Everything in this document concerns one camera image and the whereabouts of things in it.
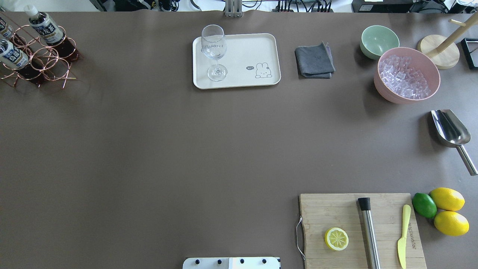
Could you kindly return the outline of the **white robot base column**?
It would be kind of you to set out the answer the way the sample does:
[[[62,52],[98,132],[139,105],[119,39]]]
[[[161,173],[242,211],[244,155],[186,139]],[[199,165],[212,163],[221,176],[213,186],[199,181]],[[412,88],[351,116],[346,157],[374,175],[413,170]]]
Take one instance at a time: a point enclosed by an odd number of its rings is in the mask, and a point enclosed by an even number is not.
[[[190,257],[183,269],[280,269],[279,257]]]

